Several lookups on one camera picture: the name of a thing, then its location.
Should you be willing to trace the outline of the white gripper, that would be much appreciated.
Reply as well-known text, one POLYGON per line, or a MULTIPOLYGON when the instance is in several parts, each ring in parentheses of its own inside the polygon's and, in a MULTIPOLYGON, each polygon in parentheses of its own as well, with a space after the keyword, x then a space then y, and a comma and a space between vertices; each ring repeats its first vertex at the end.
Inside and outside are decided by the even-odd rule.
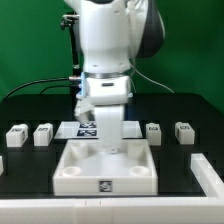
POLYGON ((121 149, 124 106, 123 105, 92 105, 88 98, 79 99, 74 115, 81 123, 87 123, 92 112, 97 126, 100 145, 108 149, 109 154, 117 154, 121 149))

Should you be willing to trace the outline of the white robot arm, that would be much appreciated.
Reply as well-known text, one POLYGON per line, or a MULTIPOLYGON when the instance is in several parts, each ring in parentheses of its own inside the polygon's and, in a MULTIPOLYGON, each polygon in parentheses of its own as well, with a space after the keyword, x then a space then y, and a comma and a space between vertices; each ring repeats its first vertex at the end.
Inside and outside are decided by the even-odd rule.
POLYGON ((131 96, 126 74, 137 57, 151 57, 165 39, 156 0, 64 0, 78 14, 84 56, 76 118, 93 113, 99 144, 111 153, 122 144, 124 107, 131 96))

